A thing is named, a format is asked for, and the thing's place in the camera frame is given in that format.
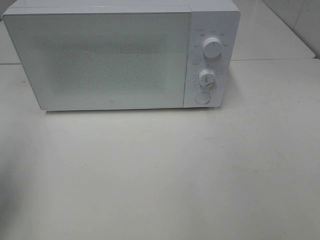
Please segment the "round microwave door button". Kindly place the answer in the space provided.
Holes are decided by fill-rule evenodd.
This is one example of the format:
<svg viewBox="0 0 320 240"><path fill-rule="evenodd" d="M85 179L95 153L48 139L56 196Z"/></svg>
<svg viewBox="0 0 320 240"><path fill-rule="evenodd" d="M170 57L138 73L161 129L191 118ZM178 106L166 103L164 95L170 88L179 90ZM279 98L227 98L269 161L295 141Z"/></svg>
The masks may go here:
<svg viewBox="0 0 320 240"><path fill-rule="evenodd" d="M208 104L210 100L211 100L211 96L207 92L200 92L195 97L195 101L201 105Z"/></svg>

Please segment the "white microwave knob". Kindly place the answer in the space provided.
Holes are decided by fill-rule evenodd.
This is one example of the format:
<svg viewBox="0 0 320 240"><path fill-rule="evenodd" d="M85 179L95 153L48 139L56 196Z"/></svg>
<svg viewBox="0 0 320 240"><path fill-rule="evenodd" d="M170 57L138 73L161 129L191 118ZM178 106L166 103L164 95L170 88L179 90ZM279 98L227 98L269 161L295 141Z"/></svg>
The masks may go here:
<svg viewBox="0 0 320 240"><path fill-rule="evenodd" d="M201 87L210 87L216 82L217 75L212 69L203 69L199 73L198 78Z"/></svg>
<svg viewBox="0 0 320 240"><path fill-rule="evenodd" d="M222 41L217 36L207 37L202 42L202 52L205 57L214 59L222 53Z"/></svg>

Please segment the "white microwave door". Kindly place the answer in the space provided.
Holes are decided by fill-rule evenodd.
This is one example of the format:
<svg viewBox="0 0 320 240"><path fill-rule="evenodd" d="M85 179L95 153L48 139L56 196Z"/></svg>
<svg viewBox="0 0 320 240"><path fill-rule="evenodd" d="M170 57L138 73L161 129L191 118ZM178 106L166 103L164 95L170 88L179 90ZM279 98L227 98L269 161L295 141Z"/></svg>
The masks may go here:
<svg viewBox="0 0 320 240"><path fill-rule="evenodd" d="M6 15L41 109L183 105L189 13Z"/></svg>

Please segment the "white microwave oven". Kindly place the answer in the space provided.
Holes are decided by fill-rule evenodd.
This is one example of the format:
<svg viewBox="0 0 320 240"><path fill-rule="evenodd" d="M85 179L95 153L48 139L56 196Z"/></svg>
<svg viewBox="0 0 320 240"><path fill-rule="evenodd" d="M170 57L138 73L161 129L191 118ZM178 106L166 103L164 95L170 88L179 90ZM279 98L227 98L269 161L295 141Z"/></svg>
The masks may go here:
<svg viewBox="0 0 320 240"><path fill-rule="evenodd" d="M2 19L45 111L219 107L231 0L18 0Z"/></svg>

